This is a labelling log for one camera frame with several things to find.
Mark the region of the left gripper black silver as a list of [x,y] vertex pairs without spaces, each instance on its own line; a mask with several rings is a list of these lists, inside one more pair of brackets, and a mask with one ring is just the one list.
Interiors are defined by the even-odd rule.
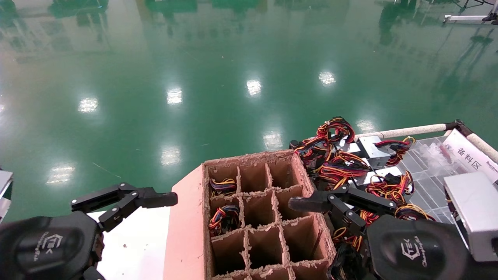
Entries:
[[1,223],[2,280],[103,280],[103,230],[88,213],[105,207],[105,189],[71,202],[71,213]]

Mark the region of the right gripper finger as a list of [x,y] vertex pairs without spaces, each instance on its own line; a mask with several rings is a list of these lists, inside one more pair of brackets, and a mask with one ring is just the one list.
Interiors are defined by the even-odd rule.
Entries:
[[289,200],[289,208],[294,211],[329,212],[334,222],[345,227],[350,234],[363,234],[366,221],[349,206],[377,216],[394,215],[396,209],[392,200],[350,187],[331,191],[317,190],[310,197],[291,197]]

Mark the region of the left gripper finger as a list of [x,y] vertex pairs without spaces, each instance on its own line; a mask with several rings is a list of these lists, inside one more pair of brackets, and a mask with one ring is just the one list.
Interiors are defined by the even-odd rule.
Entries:
[[174,192],[157,193],[152,187],[137,188],[118,183],[73,199],[71,211],[90,213],[111,206],[98,218],[101,230],[110,232],[139,208],[171,207],[177,203],[178,195]]

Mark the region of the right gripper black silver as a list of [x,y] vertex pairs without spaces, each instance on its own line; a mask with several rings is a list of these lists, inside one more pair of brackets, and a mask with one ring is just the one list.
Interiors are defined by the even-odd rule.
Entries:
[[384,215],[367,228],[382,280],[496,280],[497,187],[481,172],[445,177],[454,223]]

